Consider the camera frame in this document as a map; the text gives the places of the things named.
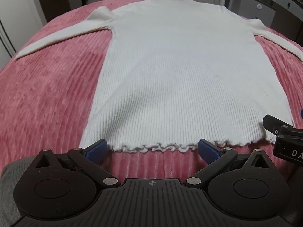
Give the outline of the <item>white ribbed knit sweater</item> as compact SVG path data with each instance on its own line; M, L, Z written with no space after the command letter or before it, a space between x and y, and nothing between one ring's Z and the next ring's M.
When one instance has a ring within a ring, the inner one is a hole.
M80 147L104 139L115 151L185 152L204 138L246 145L273 140L267 114L293 122L287 96L256 36L302 51L224 6L145 0L99 7L84 21L22 49L17 57L101 29L112 39Z

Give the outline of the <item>grey trouser fabric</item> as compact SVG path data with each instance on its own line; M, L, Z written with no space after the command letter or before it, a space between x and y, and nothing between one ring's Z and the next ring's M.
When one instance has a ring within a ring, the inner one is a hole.
M13 191L34 157L22 158L4 167L1 173L0 222L1 226L12 226L20 218L14 202Z

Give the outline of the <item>black dressing table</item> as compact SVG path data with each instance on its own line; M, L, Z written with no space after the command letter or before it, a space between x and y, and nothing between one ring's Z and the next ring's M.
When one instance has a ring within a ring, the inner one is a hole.
M293 0L275 0L271 28L302 46L302 7Z

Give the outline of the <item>grey drawer cabinet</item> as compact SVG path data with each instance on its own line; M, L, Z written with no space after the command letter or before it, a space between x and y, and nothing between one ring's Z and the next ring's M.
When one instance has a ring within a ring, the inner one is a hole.
M260 0L233 0L231 11L246 19L259 19L267 27L275 16L275 9Z

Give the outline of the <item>white wardrobe doors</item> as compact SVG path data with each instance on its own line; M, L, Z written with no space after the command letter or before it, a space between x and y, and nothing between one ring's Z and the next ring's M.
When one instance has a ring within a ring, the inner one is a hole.
M45 24L39 0L0 0L1 68Z

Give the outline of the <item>pink corduroy bed blanket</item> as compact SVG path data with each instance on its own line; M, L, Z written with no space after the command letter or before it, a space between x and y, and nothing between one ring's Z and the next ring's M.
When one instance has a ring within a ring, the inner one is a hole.
M44 26L25 45L86 19L99 6L114 10L143 0L105 0L58 16ZM257 42L268 56L286 92L295 127L302 129L302 61L279 45L261 36ZM36 156L51 148L66 153L78 147L85 129L92 99L111 40L102 30L66 40L15 61L1 70L1 172L18 159ZM288 177L293 164L272 155L266 141L236 147L249 154L263 149ZM148 151L146 153L108 153L102 168L125 178L180 178L184 181L207 164L197 150Z

